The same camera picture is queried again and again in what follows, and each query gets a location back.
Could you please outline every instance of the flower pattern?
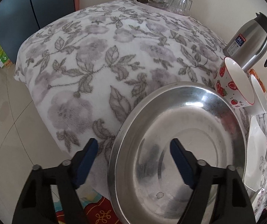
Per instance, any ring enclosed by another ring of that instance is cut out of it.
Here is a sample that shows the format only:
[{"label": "flower pattern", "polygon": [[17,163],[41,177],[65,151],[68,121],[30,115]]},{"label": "flower pattern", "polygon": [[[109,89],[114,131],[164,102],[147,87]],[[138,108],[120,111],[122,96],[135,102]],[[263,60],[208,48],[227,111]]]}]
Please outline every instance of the flower pattern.
[{"label": "flower pattern", "polygon": [[[15,79],[27,83],[62,150],[73,156],[89,138],[98,140],[88,179],[108,198],[111,149],[133,108],[169,83],[213,88],[224,46],[192,17],[153,13],[132,0],[118,0],[76,11],[30,36],[19,50]],[[247,134],[249,116],[244,109],[236,112]],[[267,114],[257,117],[267,133]],[[264,168],[267,192],[267,164]]]}]

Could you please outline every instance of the stainless steel plate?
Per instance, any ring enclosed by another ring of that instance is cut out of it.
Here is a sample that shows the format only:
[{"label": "stainless steel plate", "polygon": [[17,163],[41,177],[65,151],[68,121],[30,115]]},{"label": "stainless steel plate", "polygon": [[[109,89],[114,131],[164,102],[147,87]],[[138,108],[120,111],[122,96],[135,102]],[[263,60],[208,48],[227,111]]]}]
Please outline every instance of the stainless steel plate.
[{"label": "stainless steel plate", "polygon": [[[169,84],[134,108],[113,145],[109,194],[123,224],[178,222],[192,190],[184,184],[171,157],[173,138],[197,159],[216,167],[232,164],[243,177],[246,140],[231,106],[203,85]],[[207,222],[215,194],[213,186]]]}]

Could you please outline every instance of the thermos label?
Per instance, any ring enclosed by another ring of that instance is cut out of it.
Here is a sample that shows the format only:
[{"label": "thermos label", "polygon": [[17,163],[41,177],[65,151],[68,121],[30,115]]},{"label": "thermos label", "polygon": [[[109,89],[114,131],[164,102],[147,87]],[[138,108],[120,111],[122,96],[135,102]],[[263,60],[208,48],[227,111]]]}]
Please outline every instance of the thermos label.
[{"label": "thermos label", "polygon": [[246,41],[246,39],[242,36],[242,34],[239,34],[239,36],[235,40],[237,44],[241,47],[243,43]]},{"label": "thermos label", "polygon": [[234,42],[227,49],[229,55],[233,56],[235,52],[244,44],[245,41],[246,39],[243,37],[243,35],[239,34],[236,40],[234,40]]}]

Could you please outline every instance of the tile floor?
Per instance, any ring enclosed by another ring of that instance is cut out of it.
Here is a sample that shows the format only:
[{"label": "tile floor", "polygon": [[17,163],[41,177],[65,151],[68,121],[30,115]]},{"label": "tile floor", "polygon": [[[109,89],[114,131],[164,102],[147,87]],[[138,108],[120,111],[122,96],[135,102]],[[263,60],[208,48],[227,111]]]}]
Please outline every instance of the tile floor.
[{"label": "tile floor", "polygon": [[[15,205],[33,164],[54,167],[70,158],[56,145],[15,65],[0,69],[0,219],[12,222]],[[58,193],[53,189],[54,201]]]}]

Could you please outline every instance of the white bowl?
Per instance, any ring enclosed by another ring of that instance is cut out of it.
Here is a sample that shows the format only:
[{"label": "white bowl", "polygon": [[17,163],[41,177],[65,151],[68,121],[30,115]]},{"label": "white bowl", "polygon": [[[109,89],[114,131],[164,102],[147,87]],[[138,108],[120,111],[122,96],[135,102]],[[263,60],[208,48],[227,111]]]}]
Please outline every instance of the white bowl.
[{"label": "white bowl", "polygon": [[264,92],[254,75],[250,76],[250,81],[254,89],[255,103],[245,107],[244,109],[249,115],[264,114],[267,112],[267,101]]},{"label": "white bowl", "polygon": [[243,108],[255,102],[247,74],[229,57],[224,58],[214,76],[214,88],[233,108]]}]

